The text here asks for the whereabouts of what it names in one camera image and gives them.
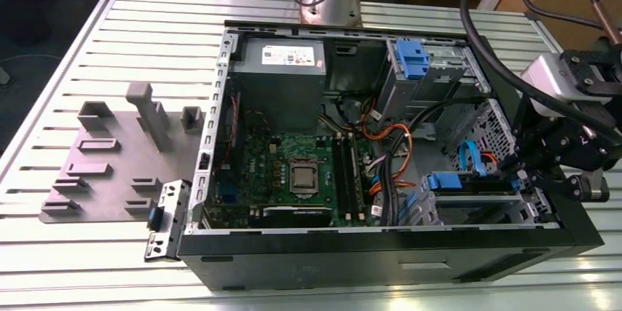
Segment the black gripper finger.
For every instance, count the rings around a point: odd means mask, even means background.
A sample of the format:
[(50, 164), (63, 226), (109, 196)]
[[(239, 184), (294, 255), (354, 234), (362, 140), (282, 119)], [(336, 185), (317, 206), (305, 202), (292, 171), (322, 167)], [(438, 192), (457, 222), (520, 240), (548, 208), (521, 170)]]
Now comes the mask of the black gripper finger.
[(529, 177), (532, 184), (548, 194), (558, 194), (577, 202), (608, 202), (611, 188), (604, 177), (604, 169), (584, 170), (578, 175), (557, 176), (537, 171)]
[(505, 178), (528, 184), (530, 170), (542, 158), (537, 155), (542, 116), (534, 110), (532, 99), (506, 83), (500, 85), (500, 104), (510, 124), (513, 140), (510, 155), (500, 163), (500, 172)]

